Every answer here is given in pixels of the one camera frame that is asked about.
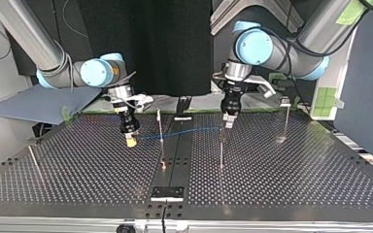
metal rod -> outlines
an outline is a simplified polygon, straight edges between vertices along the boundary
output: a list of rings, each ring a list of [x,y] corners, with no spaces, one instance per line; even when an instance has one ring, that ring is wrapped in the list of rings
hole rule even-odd
[[[35,153],[33,152],[33,149],[31,146],[28,146],[29,153],[31,154],[33,165],[38,166],[38,161],[36,160]]]
[[[39,69],[61,65],[61,49],[23,0],[0,0],[0,20]]]
[[[160,108],[157,108],[156,114],[157,114],[156,119],[158,120],[158,123],[159,123],[160,142],[163,143],[162,122],[161,122],[161,117],[160,117]]]
[[[220,168],[223,168],[223,144],[226,142],[225,130],[220,128]]]
[[[161,115],[160,115],[160,108],[156,108],[156,120],[158,121],[159,124],[159,142],[161,144],[161,164],[162,164],[162,169],[166,169],[165,166],[165,153],[164,153],[164,148],[163,148],[163,133],[162,133],[162,120],[161,120]]]

black backdrop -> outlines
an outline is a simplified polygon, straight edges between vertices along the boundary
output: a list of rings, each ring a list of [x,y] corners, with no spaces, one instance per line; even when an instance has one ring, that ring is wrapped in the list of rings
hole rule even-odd
[[[122,53],[149,94],[210,92],[211,0],[79,0],[93,55]]]

green tape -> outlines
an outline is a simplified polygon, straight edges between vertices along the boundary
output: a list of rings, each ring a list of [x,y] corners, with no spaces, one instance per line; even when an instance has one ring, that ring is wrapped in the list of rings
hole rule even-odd
[[[62,118],[65,121],[69,121],[72,119],[72,116],[69,114],[68,108],[66,108],[66,106],[62,107]]]
[[[268,75],[268,81],[269,83],[271,83],[272,87],[276,90],[286,90],[285,87],[278,87],[277,85],[275,84],[272,84],[272,81],[273,80],[287,80],[288,77],[286,75],[284,75],[283,73],[269,73]]]
[[[335,93],[337,89],[332,87],[319,87],[314,105],[313,117],[329,117],[335,106]]]
[[[367,0],[373,6],[373,0]],[[352,25],[361,17],[366,7],[359,0],[352,0],[341,16],[338,17],[337,23],[342,25]]]

